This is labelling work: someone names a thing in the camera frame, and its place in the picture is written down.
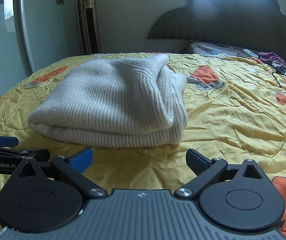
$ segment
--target metal screw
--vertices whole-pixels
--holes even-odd
[[[188,197],[188,196],[192,195],[193,192],[188,188],[179,188],[176,191],[176,194],[181,196],[181,197]]]
[[[92,197],[102,197],[105,194],[105,190],[102,188],[93,188],[89,193]]]

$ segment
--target round black disc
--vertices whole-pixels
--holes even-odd
[[[238,232],[276,227],[284,213],[284,201],[271,183],[266,187],[232,181],[214,184],[201,193],[198,204],[214,223]]]
[[[0,223],[20,232],[47,232],[71,221],[82,204],[80,193],[68,184],[21,178],[0,192]]]

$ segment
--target yellow comforter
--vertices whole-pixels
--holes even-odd
[[[27,125],[29,113],[69,71],[87,60],[151,55],[71,57],[41,69],[0,97],[0,135],[18,137],[17,149],[47,148],[52,156],[78,152],[84,146],[49,140],[31,130]],[[109,191],[112,188],[174,190],[194,178],[185,163],[187,149],[194,148],[208,158],[221,157],[229,163],[254,158],[271,179],[277,175],[286,177],[285,80],[276,75],[282,89],[272,70],[253,60],[168,56],[170,69],[190,77],[183,94],[188,125],[181,144],[134,149],[94,147],[94,162],[84,175]],[[35,79],[39,83],[31,85]],[[0,189],[7,178],[0,175]]]

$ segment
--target headboard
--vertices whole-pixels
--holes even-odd
[[[230,44],[286,59],[286,16],[277,0],[190,0],[162,15],[148,38]]]

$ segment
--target white knit sweater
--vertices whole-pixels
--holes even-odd
[[[90,60],[72,70],[29,116],[45,137],[126,148],[179,144],[187,125],[186,77],[169,59]]]

